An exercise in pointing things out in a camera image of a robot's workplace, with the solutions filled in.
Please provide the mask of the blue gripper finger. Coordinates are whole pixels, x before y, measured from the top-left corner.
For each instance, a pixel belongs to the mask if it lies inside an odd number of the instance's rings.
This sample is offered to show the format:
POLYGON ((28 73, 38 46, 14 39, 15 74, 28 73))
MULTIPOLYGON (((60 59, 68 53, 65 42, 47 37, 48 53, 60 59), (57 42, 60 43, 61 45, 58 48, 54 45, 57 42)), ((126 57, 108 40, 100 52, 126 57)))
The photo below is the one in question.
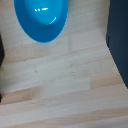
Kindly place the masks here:
POLYGON ((4 47, 3 47, 3 43, 2 43, 2 38, 0 35, 0 74, 3 74, 3 68, 2 68, 2 63, 5 57, 5 53, 4 53, 4 47))

